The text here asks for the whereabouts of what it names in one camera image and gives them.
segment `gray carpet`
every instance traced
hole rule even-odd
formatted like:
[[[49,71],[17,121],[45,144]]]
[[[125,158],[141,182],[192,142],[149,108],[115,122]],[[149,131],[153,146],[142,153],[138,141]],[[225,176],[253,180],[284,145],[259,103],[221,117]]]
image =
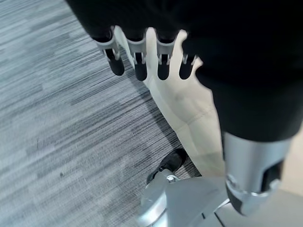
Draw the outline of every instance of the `gray carpet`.
[[[0,227],[136,226],[181,144],[123,58],[113,75],[62,0],[0,1]]]

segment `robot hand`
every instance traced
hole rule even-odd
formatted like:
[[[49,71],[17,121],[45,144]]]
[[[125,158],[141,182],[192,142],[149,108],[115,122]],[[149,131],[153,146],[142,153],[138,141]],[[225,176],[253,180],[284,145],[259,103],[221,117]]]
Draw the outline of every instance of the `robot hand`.
[[[303,28],[298,3],[269,0],[66,0],[116,75],[124,72],[113,26],[128,40],[145,80],[145,29],[157,33],[158,76],[165,80],[178,31],[180,77],[196,56],[198,80],[213,92],[223,138],[226,188],[234,208],[250,214],[277,188],[290,139],[303,118]]]

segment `black fabric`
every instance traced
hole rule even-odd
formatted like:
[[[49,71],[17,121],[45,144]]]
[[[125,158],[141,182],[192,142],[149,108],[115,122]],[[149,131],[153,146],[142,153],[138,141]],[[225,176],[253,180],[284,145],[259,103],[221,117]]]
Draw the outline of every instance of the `black fabric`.
[[[67,0],[94,39],[110,26],[189,33],[183,51],[204,62],[224,131],[273,141],[303,117],[303,2],[273,0]]]

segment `robotic finger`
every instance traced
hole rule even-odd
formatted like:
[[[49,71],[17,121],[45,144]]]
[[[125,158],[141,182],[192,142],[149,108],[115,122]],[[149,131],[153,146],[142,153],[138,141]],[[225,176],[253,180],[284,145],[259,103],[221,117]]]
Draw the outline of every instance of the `robotic finger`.
[[[136,77],[139,81],[144,81],[147,77],[145,29],[124,29],[123,32],[134,61]]]
[[[157,30],[158,77],[166,80],[169,76],[169,63],[172,57],[178,31],[163,32]]]
[[[114,28],[108,28],[103,32],[103,37],[95,40],[98,48],[103,52],[114,74],[121,76],[124,73],[124,65],[120,56],[118,43],[114,36]]]

